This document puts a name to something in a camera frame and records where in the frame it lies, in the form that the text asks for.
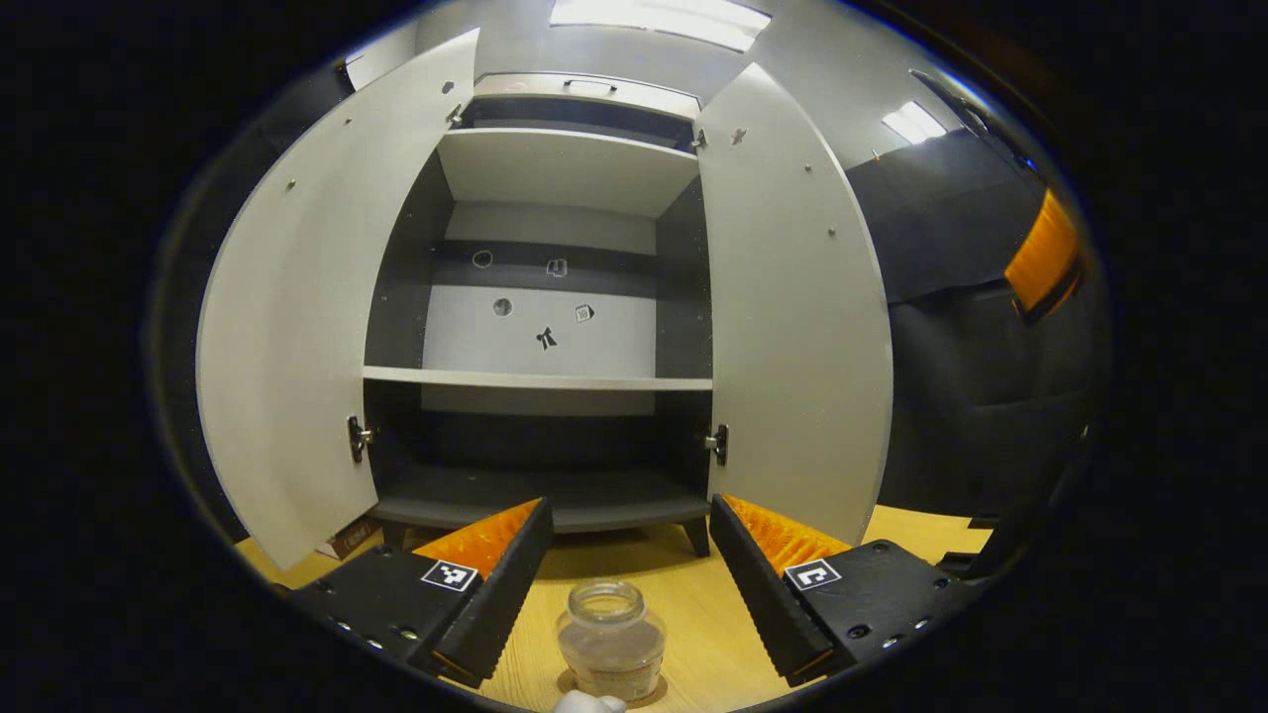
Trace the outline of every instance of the white cabinet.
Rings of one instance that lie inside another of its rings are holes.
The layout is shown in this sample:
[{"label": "white cabinet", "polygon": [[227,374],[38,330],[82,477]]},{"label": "white cabinet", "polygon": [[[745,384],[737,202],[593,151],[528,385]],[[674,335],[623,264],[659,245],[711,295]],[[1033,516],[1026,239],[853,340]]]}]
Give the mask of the white cabinet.
[{"label": "white cabinet", "polygon": [[246,529],[288,567],[368,510],[459,527],[552,495],[562,532],[682,521],[699,551],[724,491],[857,542],[889,326],[813,123],[756,65],[704,110],[606,77],[473,86],[476,39],[341,104],[224,242],[199,409]]}]

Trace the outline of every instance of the open cabinet door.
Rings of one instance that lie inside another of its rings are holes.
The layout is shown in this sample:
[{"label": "open cabinet door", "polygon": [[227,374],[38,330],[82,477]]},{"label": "open cabinet door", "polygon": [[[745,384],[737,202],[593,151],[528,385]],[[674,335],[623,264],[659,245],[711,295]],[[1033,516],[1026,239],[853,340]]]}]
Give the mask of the open cabinet door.
[{"label": "open cabinet door", "polygon": [[801,107],[749,65],[696,121],[709,228],[709,492],[857,544],[885,468],[885,289],[844,171]]},{"label": "open cabinet door", "polygon": [[479,30],[384,75],[312,126],[230,228],[198,331],[198,406],[216,474],[281,568],[377,501],[354,462],[379,261],[415,178],[473,93]]}]

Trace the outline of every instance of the wooden table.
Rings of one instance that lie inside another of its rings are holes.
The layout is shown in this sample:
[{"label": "wooden table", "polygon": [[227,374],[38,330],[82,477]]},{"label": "wooden table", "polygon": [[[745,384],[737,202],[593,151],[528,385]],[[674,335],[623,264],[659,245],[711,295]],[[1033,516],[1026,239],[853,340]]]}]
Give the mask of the wooden table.
[{"label": "wooden table", "polygon": [[[877,506],[865,540],[889,539],[936,563],[946,552],[981,549],[990,530],[967,527],[969,518]],[[444,533],[415,530],[406,544],[417,547],[440,534]],[[382,533],[375,533],[350,557],[382,542]],[[292,589],[340,565],[313,553],[292,570],[279,571],[250,539],[236,547],[265,579]],[[572,586],[592,577],[620,577],[639,587],[648,606],[668,627],[661,669],[664,683],[638,709],[713,713],[794,690],[775,675],[716,548],[709,557],[696,557],[681,528],[653,525],[557,535],[515,622],[497,672],[477,693],[529,710],[550,710],[568,685],[567,666],[554,641],[554,620],[564,610]]]}]

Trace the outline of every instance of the glass jar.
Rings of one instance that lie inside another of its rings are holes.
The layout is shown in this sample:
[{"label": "glass jar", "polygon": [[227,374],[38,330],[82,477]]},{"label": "glass jar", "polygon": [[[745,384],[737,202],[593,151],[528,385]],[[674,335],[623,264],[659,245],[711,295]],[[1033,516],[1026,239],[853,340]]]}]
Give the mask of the glass jar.
[{"label": "glass jar", "polygon": [[656,690],[664,623],[634,585],[597,580],[574,586],[555,634],[582,693],[630,702]]}]

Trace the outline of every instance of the black sticker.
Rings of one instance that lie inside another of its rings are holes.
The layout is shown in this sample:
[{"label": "black sticker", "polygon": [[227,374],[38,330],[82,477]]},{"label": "black sticker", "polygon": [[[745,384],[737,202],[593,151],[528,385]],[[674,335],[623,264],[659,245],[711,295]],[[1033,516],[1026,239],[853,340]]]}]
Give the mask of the black sticker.
[{"label": "black sticker", "polygon": [[538,341],[541,343],[543,351],[550,349],[552,346],[559,346],[559,343],[557,343],[554,337],[550,336],[550,327],[547,327],[545,331],[538,335]]},{"label": "black sticker", "polygon": [[823,559],[814,559],[804,565],[798,565],[796,567],[789,567],[784,570],[792,584],[801,591],[808,589],[814,589],[828,582],[834,582],[841,579],[841,575],[832,568]]},{"label": "black sticker", "polygon": [[474,579],[476,570],[463,567],[462,565],[454,565],[453,562],[444,562],[441,559],[437,559],[436,563],[427,570],[427,573],[422,576],[422,581],[429,585],[443,586],[454,591],[464,591],[467,585],[472,584],[472,580]]}]

